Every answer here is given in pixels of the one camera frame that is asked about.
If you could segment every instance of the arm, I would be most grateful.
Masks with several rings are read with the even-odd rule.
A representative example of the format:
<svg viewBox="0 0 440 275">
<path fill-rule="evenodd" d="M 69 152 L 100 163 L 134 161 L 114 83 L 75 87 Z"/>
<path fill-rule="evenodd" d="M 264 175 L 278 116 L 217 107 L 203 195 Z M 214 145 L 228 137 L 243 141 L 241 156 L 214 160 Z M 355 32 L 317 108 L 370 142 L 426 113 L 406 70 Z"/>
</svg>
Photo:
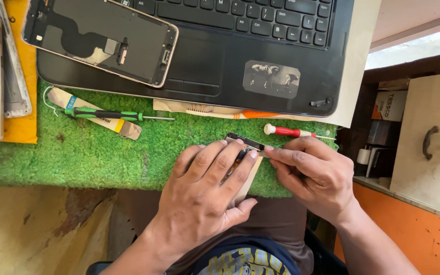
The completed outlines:
<svg viewBox="0 0 440 275">
<path fill-rule="evenodd" d="M 159 211 L 138 239 L 101 275 L 162 275 L 180 257 L 213 236 L 245 222 L 257 203 L 228 209 L 257 160 L 248 153 L 220 185 L 242 149 L 236 140 L 193 145 L 182 152 L 159 201 Z"/>
<path fill-rule="evenodd" d="M 350 159 L 310 136 L 265 152 L 280 183 L 337 228 L 350 274 L 419 274 L 354 197 Z"/>
</svg>

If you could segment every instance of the screwdriver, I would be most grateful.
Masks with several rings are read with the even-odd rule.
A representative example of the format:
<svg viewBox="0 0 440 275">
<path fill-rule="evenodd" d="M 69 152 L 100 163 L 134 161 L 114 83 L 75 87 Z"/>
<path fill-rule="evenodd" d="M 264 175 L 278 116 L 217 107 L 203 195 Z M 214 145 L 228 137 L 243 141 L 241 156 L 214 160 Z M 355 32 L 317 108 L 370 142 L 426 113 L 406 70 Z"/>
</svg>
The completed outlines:
<svg viewBox="0 0 440 275">
<path fill-rule="evenodd" d="M 299 138 L 301 136 L 312 136 L 319 139 L 327 139 L 327 140 L 335 140 L 332 137 L 325 137 L 325 136 L 319 136 L 315 133 L 310 133 L 307 131 L 303 131 L 300 129 L 288 129 L 284 127 L 276 127 L 271 125 L 270 123 L 267 123 L 266 126 L 264 126 L 264 133 L 265 134 L 280 134 L 280 135 L 290 135 L 294 136 L 295 138 Z"/>
<path fill-rule="evenodd" d="M 88 107 L 74 107 L 72 109 L 66 109 L 64 111 L 66 115 L 81 118 L 121 118 L 128 121 L 143 121 L 146 119 L 164 119 L 164 120 L 175 120 L 175 118 L 169 117 L 155 117 L 155 116 L 143 116 L 142 113 L 136 112 L 118 112 L 118 111 L 105 111 L 101 109 L 93 109 Z"/>
</svg>

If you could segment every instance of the laptop keyboard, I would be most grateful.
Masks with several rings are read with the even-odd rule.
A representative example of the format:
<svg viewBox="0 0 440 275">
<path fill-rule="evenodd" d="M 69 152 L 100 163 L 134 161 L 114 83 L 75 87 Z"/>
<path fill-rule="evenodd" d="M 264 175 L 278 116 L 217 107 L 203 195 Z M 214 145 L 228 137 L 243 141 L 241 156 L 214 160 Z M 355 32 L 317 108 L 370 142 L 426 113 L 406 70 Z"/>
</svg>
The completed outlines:
<svg viewBox="0 0 440 275">
<path fill-rule="evenodd" d="M 164 20 L 325 47 L 333 0 L 116 0 Z"/>
</svg>

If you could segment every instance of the printed graphic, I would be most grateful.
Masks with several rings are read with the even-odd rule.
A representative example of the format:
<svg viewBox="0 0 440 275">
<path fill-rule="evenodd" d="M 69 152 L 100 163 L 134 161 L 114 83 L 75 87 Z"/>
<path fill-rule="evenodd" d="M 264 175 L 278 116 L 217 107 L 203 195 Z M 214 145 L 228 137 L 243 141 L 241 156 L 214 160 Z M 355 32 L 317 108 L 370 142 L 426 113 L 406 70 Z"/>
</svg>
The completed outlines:
<svg viewBox="0 0 440 275">
<path fill-rule="evenodd" d="M 291 275 L 275 256 L 260 249 L 239 248 L 213 257 L 198 275 Z"/>
<path fill-rule="evenodd" d="M 250 60 L 245 64 L 243 87 L 275 97 L 296 97 L 300 82 L 297 68 Z"/>
</svg>

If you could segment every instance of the green mat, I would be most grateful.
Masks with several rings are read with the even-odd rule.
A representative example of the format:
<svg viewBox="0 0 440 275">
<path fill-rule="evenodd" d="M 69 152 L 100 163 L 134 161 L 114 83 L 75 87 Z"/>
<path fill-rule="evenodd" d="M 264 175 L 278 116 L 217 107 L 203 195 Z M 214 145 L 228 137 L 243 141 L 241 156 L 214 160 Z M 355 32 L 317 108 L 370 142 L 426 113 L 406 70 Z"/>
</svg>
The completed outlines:
<svg viewBox="0 0 440 275">
<path fill-rule="evenodd" d="M 65 89 L 103 109 L 144 112 L 149 116 L 174 117 L 175 121 L 139 122 L 142 134 L 133 141 L 87 119 L 73 120 L 53 114 L 42 100 L 48 86 L 38 83 L 38 144 L 0 142 L 0 185 L 50 184 L 68 187 L 162 190 L 178 154 L 191 144 L 209 144 L 234 132 L 272 146 L 291 140 L 265 135 L 266 123 L 300 128 L 335 137 L 336 126 L 320 122 L 275 119 L 221 119 L 181 113 L 157 112 L 152 99 L 102 92 Z M 337 149 L 333 141 L 326 141 Z M 276 181 L 275 170 L 263 160 L 249 191 L 264 197 L 290 193 Z"/>
</svg>

